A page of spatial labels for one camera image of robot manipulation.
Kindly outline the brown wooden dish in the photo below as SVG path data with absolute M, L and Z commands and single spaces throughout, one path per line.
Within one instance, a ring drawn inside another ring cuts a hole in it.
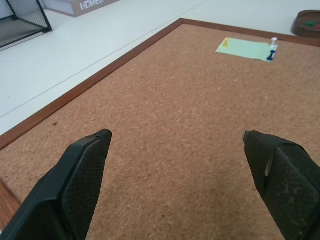
M 291 32 L 305 38 L 320 39 L 320 10 L 303 10 L 295 18 Z

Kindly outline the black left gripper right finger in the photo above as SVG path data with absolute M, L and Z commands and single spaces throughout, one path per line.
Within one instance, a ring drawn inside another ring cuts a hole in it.
M 255 187 L 285 240 L 320 240 L 320 166 L 299 144 L 245 131 Z

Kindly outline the light green paper note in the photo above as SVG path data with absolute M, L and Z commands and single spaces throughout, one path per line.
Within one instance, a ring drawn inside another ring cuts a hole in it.
M 260 60 L 264 62 L 272 62 L 267 61 L 267 57 L 270 54 L 271 50 L 277 52 L 277 48 L 270 48 L 270 43 L 265 42 L 256 42 L 256 41 L 249 41 L 237 38 L 230 38 L 228 42 L 228 47 L 223 47 L 223 42 L 220 46 L 216 49 L 216 53 L 238 56 L 247 59 L 253 60 Z

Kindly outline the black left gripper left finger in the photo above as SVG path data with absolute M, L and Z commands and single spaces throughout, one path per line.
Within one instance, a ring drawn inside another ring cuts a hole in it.
M 68 146 L 33 187 L 0 240 L 86 240 L 101 192 L 112 132 Z

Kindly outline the brown box with white lettering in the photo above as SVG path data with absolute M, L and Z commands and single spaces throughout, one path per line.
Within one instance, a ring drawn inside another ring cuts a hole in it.
M 48 10 L 74 18 L 114 4 L 120 0 L 43 0 Z

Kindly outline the cork board with wooden frame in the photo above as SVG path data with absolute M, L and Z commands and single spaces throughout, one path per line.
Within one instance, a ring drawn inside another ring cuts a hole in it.
M 23 201 L 71 143 L 112 131 L 87 240 L 284 240 L 255 188 L 243 132 L 320 164 L 320 40 L 280 38 L 272 62 L 218 53 L 253 36 L 183 23 L 0 150 Z

